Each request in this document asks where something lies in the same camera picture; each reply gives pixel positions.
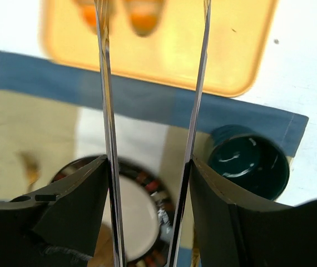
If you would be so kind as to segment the small striped croissant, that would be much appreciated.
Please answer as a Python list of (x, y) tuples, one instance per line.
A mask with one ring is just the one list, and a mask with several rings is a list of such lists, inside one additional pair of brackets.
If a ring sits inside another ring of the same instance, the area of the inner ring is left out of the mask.
[(164, 2), (161, 0), (124, 1), (129, 21), (139, 36), (150, 35), (160, 22)]

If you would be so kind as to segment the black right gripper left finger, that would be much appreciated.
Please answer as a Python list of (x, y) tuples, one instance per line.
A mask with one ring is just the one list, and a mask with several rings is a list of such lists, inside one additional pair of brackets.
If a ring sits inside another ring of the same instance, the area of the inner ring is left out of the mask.
[(108, 190), (98, 157), (43, 188), (0, 202), (0, 266), (86, 266), (92, 259)]

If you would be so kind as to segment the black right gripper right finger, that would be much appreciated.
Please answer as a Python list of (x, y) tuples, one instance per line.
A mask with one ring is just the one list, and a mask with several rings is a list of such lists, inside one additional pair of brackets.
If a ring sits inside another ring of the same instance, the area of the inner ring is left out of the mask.
[(317, 200), (267, 200), (196, 158), (190, 195), (203, 266), (317, 266)]

